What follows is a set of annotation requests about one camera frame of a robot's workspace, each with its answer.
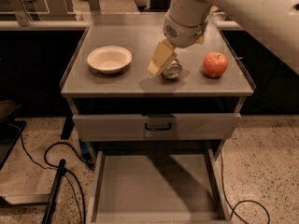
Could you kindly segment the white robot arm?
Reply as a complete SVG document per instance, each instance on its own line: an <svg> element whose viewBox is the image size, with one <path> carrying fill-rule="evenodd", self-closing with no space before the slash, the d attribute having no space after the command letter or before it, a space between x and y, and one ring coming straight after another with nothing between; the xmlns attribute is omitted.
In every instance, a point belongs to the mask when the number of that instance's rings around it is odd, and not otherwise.
<svg viewBox="0 0 299 224"><path fill-rule="evenodd" d="M165 40L158 43L148 71L160 75L175 49L200 42L212 7L239 24L299 74L299 0L171 0L164 17Z"/></svg>

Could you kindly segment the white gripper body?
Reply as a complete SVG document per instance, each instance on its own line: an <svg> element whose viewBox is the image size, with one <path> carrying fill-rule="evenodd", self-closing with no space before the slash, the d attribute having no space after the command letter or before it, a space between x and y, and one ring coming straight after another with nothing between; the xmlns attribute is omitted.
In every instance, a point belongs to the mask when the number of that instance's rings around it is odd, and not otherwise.
<svg viewBox="0 0 299 224"><path fill-rule="evenodd" d="M164 17L164 36L177 48L187 48L196 44L197 39L205 34L208 20L204 20L203 24L193 27L178 24L167 11Z"/></svg>

